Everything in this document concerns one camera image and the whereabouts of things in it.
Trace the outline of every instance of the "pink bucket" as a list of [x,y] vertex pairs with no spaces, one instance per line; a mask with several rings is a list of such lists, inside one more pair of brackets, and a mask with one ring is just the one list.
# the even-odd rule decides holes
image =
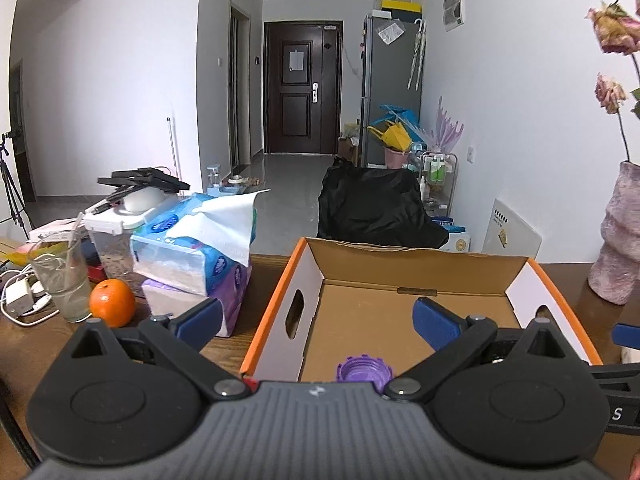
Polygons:
[[401,153],[385,148],[385,165],[390,170],[402,170],[402,165],[409,160],[409,152]]

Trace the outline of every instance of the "dried rose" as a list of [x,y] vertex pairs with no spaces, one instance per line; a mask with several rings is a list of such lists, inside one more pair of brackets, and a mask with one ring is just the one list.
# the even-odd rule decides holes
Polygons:
[[595,94],[600,106],[606,109],[607,114],[611,115],[617,114],[620,106],[627,99],[622,85],[602,74],[598,74]]
[[632,18],[616,0],[601,9],[590,9],[587,19],[593,22],[600,47],[605,54],[628,56],[640,51],[640,21]]

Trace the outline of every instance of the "electrical box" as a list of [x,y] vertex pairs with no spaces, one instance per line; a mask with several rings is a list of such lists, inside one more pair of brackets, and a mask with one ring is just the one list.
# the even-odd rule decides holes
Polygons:
[[464,0],[444,0],[444,25],[447,32],[465,23]]

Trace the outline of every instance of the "door frame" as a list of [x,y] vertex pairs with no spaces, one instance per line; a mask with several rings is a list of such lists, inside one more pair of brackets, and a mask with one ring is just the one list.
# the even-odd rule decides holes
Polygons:
[[[264,152],[271,153],[270,138],[269,138],[269,70],[270,70],[270,53],[271,45],[269,41],[269,31],[274,24],[288,23],[290,25],[334,25],[338,30],[338,62],[336,69],[335,82],[335,131],[336,134],[340,132],[340,122],[342,121],[342,54],[344,50],[343,43],[343,25],[344,22],[339,20],[277,20],[273,22],[264,22],[264,38],[262,44],[264,49],[262,51],[263,68],[262,68],[262,124],[264,124]],[[334,139],[334,155],[338,153],[338,137]],[[318,153],[318,156],[326,156],[322,153]]]
[[[14,146],[14,140],[12,140],[12,158],[14,160],[14,167],[15,167],[15,174],[18,177],[17,179],[17,184],[18,184],[18,189],[20,190],[20,196],[23,200],[25,200],[24,198],[24,190],[22,189],[22,184],[20,182],[20,179],[23,178],[25,180],[29,181],[30,184],[30,191],[31,191],[31,195],[28,198],[33,197],[33,200],[36,200],[36,189],[35,189],[35,185],[33,183],[33,175],[31,173],[31,163],[30,163],[30,158],[29,158],[29,148],[27,146],[27,137],[26,137],[26,127],[25,127],[25,115],[24,115],[24,67],[23,67],[23,60],[21,59],[20,61],[17,61],[16,63],[12,64],[9,67],[9,77],[8,77],[8,84],[10,86],[10,81],[12,78],[12,75],[18,72],[20,75],[20,109],[17,110],[18,114],[20,115],[19,121],[20,121],[20,129],[21,129],[21,137],[22,137],[22,144],[24,147],[24,157],[27,161],[27,174],[21,174],[22,172],[20,172],[18,170],[18,164],[16,163],[15,160],[15,156],[16,156],[16,151],[15,151],[15,146]],[[11,109],[11,93],[9,94],[9,108]]]
[[[235,15],[238,20],[238,78],[236,80],[236,90],[238,92],[238,106],[236,114],[238,115],[238,151],[240,155],[239,164],[240,167],[249,165],[251,163],[251,103],[250,103],[250,85],[251,85],[251,16],[237,6],[233,1],[229,0],[229,12],[228,23],[226,26],[227,33],[227,59],[230,62],[229,56],[231,46],[231,16]],[[231,117],[229,115],[230,107],[228,106],[230,81],[229,70],[230,67],[226,67],[226,127],[227,137],[230,137],[230,124]],[[231,162],[231,145],[229,143],[229,161]],[[240,170],[241,168],[231,168],[233,170]]]

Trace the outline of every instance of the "tripod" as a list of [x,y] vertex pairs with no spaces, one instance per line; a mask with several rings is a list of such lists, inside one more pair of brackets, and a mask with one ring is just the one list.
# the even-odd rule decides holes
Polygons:
[[4,183],[4,193],[6,195],[7,203],[9,204],[9,212],[11,213],[11,216],[9,218],[0,220],[0,224],[12,220],[14,224],[19,225],[22,228],[22,230],[24,231],[24,235],[28,239],[29,233],[24,226],[22,213],[24,213],[24,215],[27,217],[31,229],[33,229],[33,222],[31,221],[31,218],[26,211],[26,207],[24,205],[22,197],[20,196],[20,192],[15,186],[14,178],[11,176],[9,167],[4,160],[5,155],[9,156],[9,151],[6,148],[6,140],[13,139],[14,137],[17,137],[17,134],[12,134],[11,132],[2,134],[2,142],[0,142],[0,176],[2,176],[2,182]]

